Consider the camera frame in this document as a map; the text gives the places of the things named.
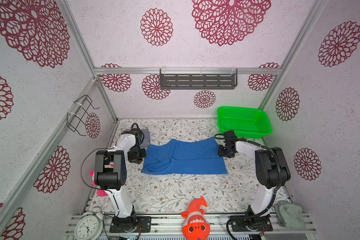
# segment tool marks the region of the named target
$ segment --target black wire holder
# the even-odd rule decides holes
[[[84,102],[87,101],[89,103],[89,105],[87,106],[87,108],[83,108],[83,104]],[[89,115],[89,113],[87,112],[88,108],[91,106],[93,109],[99,109],[100,107],[98,108],[95,108],[93,105],[92,105],[92,99],[88,96],[88,95],[83,95],[81,96],[80,98],[78,98],[76,101],[74,101],[73,103],[76,103],[76,104],[79,104],[80,105],[80,108],[75,112],[75,113],[67,113],[67,127],[69,129],[71,129],[72,132],[77,132],[80,136],[83,136],[85,137],[86,135],[82,135],[78,130],[77,130],[77,127],[79,126],[80,122],[82,122],[84,125],[85,125],[85,122],[82,121],[82,118],[85,116],[85,114]],[[84,113],[81,117],[79,117],[77,115],[77,113],[79,112],[80,109],[83,109],[84,110]],[[73,114],[73,118],[71,119],[70,122],[68,122],[69,120],[69,116],[70,114]],[[73,126],[71,123],[72,121],[77,118],[79,120],[79,122],[77,123],[76,126]]]

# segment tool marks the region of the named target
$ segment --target alarm clock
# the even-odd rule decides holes
[[[82,216],[84,217],[75,227],[76,239],[96,240],[103,231],[104,215],[101,212],[97,212],[95,215],[91,212],[86,212]]]

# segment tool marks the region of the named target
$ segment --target black cable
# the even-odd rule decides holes
[[[276,153],[269,147],[267,146],[264,146],[262,144],[259,144],[257,142],[253,142],[253,141],[250,141],[246,138],[242,138],[242,137],[239,137],[239,138],[236,138],[236,137],[224,137],[223,134],[221,133],[218,133],[218,134],[215,134],[213,136],[215,139],[220,139],[220,140],[232,140],[232,141],[243,141],[243,142],[249,142],[249,143],[252,143],[252,144],[255,144],[261,148],[265,148],[269,151],[270,155],[269,157],[271,158],[271,156],[273,156],[273,159],[275,161],[275,165],[276,165],[276,169],[277,169],[277,172],[278,172],[278,184],[276,185],[275,189],[273,190],[273,194],[272,194],[272,198],[271,198],[271,201],[270,203],[268,204],[268,206],[263,210],[261,211],[260,213],[258,214],[255,214],[255,215],[252,215],[252,216],[247,216],[247,217],[235,217],[235,218],[231,218],[227,221],[226,223],[226,229],[227,229],[227,232],[228,234],[230,235],[230,237],[233,239],[233,240],[237,240],[231,233],[231,231],[229,230],[229,224],[232,222],[232,221],[235,221],[235,220],[246,220],[246,219],[250,219],[250,218],[255,218],[255,217],[260,217],[261,215],[265,214],[266,212],[268,212],[268,210],[272,207],[275,199],[276,199],[276,193],[277,191],[280,189],[281,185],[283,184],[283,179],[282,179],[282,176],[281,176],[281,166],[280,166],[280,162],[279,162],[279,158],[276,156]]]
[[[104,223],[104,218],[105,218],[106,216],[109,217],[108,215],[104,215],[104,216],[103,216],[103,229],[104,229],[104,233],[105,233],[106,236],[107,236],[107,239],[110,240],[109,237],[108,237],[108,235],[107,235],[106,227],[104,226],[104,225],[105,225],[105,223]]]
[[[134,125],[136,125],[136,128],[139,128],[139,125],[135,122],[134,124],[132,124],[131,129],[133,128]]]
[[[83,168],[83,165],[84,165],[84,162],[87,160],[87,158],[96,150],[110,150],[110,149],[113,149],[113,147],[111,148],[96,148],[95,150],[91,151],[83,160],[83,162],[81,163],[81,166],[80,166],[80,176],[81,176],[81,180],[83,181],[83,183],[85,185],[87,185],[87,187],[90,187],[90,188],[93,188],[93,189],[96,189],[96,190],[99,190],[98,188],[96,187],[92,187],[90,185],[88,185],[85,181],[84,181],[84,178],[83,178],[83,174],[82,174],[82,168]]]
[[[84,183],[85,185],[87,185],[87,187],[90,187],[90,188],[93,188],[93,189],[96,189],[96,190],[101,190],[101,189],[98,189],[98,188],[96,188],[96,187],[92,187],[92,186],[88,185],[88,184],[84,181],[83,174],[82,174],[82,168],[83,168],[84,162],[86,161],[86,159],[87,159],[94,151],[96,151],[96,150],[110,150],[110,149],[113,149],[113,147],[111,147],[111,148],[96,148],[95,150],[91,151],[91,152],[84,158],[83,162],[81,163],[81,167],[80,167],[80,176],[81,176],[81,180],[83,181],[83,183]],[[117,217],[117,216],[119,215],[119,213],[120,213],[120,208],[119,208],[119,206],[117,205],[117,202],[116,202],[115,197],[113,197],[113,199],[115,200],[115,203],[116,203],[116,206],[117,206],[117,215],[116,215],[116,217]]]

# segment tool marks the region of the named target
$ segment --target green towel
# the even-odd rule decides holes
[[[280,201],[273,205],[281,224],[287,228],[303,230],[305,228],[302,208],[288,201]]]

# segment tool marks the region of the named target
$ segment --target clownfish plush toy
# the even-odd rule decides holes
[[[207,207],[205,199],[195,199],[189,204],[187,212],[183,212],[181,216],[185,218],[183,223],[183,235],[187,240],[206,240],[211,231],[211,227],[203,217],[205,211],[200,209],[201,205]]]

